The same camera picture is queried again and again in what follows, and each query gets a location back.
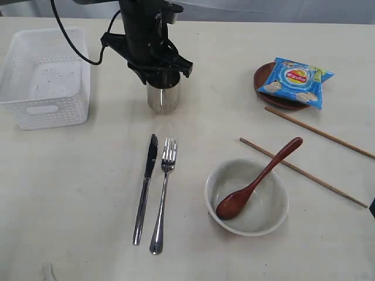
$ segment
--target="chopstick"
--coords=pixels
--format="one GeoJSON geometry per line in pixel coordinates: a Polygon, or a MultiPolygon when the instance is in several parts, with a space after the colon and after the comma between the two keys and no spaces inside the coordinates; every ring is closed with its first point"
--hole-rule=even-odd
{"type": "Polygon", "coordinates": [[[317,133],[320,136],[324,136],[325,138],[330,139],[330,140],[332,140],[332,141],[334,141],[334,142],[336,142],[336,143],[338,143],[340,145],[343,145],[343,146],[345,146],[345,147],[347,147],[347,148],[349,148],[349,149],[351,149],[353,151],[356,151],[356,152],[358,152],[360,154],[363,154],[363,155],[365,155],[367,157],[375,159],[375,155],[374,154],[371,154],[371,153],[369,153],[367,151],[364,151],[364,150],[362,150],[362,149],[360,149],[360,148],[358,148],[358,147],[356,147],[354,145],[351,145],[351,144],[349,144],[347,142],[344,142],[343,140],[340,140],[340,139],[338,139],[338,138],[336,138],[334,136],[331,136],[328,133],[324,133],[324,132],[322,132],[322,131],[320,131],[318,129],[315,129],[314,127],[311,127],[311,126],[309,126],[309,125],[307,125],[307,124],[305,124],[305,123],[303,123],[303,122],[301,122],[299,120],[296,120],[296,119],[294,119],[292,117],[289,117],[286,114],[284,114],[282,112],[279,112],[279,110],[277,110],[275,108],[265,107],[264,109],[267,110],[270,113],[273,113],[275,115],[280,116],[281,118],[284,118],[285,120],[288,120],[288,121],[290,121],[290,122],[292,122],[294,124],[297,124],[298,126],[301,126],[301,127],[305,128],[305,129],[311,131],[311,132],[317,133]]]}
{"type": "MultiPolygon", "coordinates": [[[[265,149],[263,149],[263,148],[261,148],[261,147],[255,145],[255,144],[249,142],[249,141],[246,140],[246,139],[240,138],[240,142],[243,142],[243,143],[245,143],[246,145],[251,146],[252,148],[254,148],[254,149],[256,149],[257,151],[259,151],[259,152],[261,152],[261,153],[267,155],[267,156],[270,157],[270,158],[273,158],[273,157],[274,157],[274,155],[273,155],[272,153],[270,153],[270,152],[268,152],[267,150],[265,150],[265,149]]],[[[324,182],[324,181],[322,181],[322,180],[319,180],[317,177],[315,177],[315,176],[309,174],[308,172],[305,172],[304,170],[302,170],[302,169],[300,169],[300,168],[298,168],[298,167],[296,167],[296,166],[290,164],[290,163],[287,162],[287,161],[284,161],[284,160],[283,160],[283,161],[281,161],[280,163],[282,163],[282,164],[286,165],[286,167],[289,167],[289,168],[291,168],[292,170],[294,170],[294,171],[296,171],[296,172],[302,174],[303,176],[305,176],[305,177],[311,179],[312,181],[314,181],[314,182],[316,182],[316,183],[319,183],[321,186],[324,186],[325,188],[329,189],[330,191],[332,191],[332,192],[334,192],[334,193],[336,193],[336,194],[338,194],[338,195],[340,195],[340,196],[342,196],[342,197],[345,197],[345,198],[347,198],[347,199],[349,199],[349,200],[351,200],[351,201],[357,203],[358,205],[361,205],[361,206],[364,207],[364,208],[368,208],[368,207],[369,207],[368,205],[366,205],[366,204],[364,204],[364,203],[358,201],[357,199],[353,198],[352,196],[349,196],[349,195],[346,194],[345,192],[342,192],[341,190],[337,189],[336,187],[333,187],[333,186],[331,186],[330,184],[327,184],[326,182],[324,182]]]]}

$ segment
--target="white bowl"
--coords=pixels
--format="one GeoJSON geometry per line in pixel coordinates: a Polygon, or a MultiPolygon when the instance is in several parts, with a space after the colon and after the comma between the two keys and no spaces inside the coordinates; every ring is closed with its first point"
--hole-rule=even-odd
{"type": "Polygon", "coordinates": [[[225,221],[216,215],[216,207],[225,197],[248,186],[264,168],[258,162],[234,159],[224,162],[207,179],[207,208],[217,223],[230,232],[248,237],[265,235],[278,228],[287,216],[288,195],[274,172],[261,181],[238,216],[225,221]]]}

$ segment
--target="blue snack bag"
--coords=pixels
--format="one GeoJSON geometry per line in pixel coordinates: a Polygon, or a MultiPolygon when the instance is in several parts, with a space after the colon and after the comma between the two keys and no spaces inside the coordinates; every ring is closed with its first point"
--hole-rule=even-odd
{"type": "Polygon", "coordinates": [[[277,57],[275,67],[258,89],[269,95],[322,109],[322,83],[334,74],[320,68],[277,57]]]}

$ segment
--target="knife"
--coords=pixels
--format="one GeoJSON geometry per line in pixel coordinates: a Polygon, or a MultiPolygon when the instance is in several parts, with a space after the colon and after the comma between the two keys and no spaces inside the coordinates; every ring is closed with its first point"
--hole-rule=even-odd
{"type": "Polygon", "coordinates": [[[150,146],[148,148],[145,176],[143,179],[143,188],[142,188],[141,198],[139,199],[137,219],[135,221],[133,245],[139,245],[139,242],[141,241],[143,220],[145,218],[145,211],[146,211],[146,204],[147,204],[148,187],[150,185],[151,175],[154,169],[157,154],[158,154],[158,138],[156,137],[155,134],[152,134],[150,146]]]}

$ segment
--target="white wall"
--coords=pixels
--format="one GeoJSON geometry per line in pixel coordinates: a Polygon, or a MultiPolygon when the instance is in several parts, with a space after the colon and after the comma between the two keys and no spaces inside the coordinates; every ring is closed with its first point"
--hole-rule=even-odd
{"type": "MultiPolygon", "coordinates": [[[[116,2],[81,6],[55,0],[63,18],[111,18],[116,2]]],[[[250,22],[375,23],[374,0],[177,0],[180,20],[250,22]]],[[[5,16],[52,17],[49,0],[31,0],[1,8],[5,16]]]]}

